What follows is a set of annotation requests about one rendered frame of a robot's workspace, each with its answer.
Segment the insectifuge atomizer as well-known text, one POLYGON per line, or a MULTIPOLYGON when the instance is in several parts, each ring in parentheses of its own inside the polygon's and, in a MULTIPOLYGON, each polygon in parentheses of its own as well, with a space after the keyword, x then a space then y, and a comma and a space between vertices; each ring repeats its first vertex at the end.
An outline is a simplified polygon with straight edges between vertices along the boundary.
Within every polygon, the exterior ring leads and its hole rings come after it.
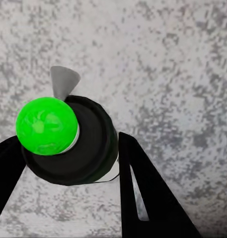
POLYGON ((15 128, 28 168, 52 184, 108 182, 119 173, 118 134, 102 106, 70 95, 80 74, 64 66, 50 69, 54 97, 32 100, 19 112, 15 128))

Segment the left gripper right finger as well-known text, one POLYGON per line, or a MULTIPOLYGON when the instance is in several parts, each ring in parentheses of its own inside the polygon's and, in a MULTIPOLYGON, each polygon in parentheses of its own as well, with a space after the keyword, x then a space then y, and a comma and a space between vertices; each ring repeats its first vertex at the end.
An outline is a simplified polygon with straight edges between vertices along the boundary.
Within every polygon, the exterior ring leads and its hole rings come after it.
POLYGON ((202 238, 138 141, 118 139, 122 238, 202 238), (130 165, 149 221, 138 218, 130 165))

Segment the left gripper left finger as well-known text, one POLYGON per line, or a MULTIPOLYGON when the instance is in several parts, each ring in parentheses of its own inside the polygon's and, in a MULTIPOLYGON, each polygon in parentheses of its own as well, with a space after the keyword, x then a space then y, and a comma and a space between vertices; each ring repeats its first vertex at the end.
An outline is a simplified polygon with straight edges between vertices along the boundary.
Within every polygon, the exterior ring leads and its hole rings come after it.
POLYGON ((0 215, 25 166, 17 135, 0 143, 0 215))

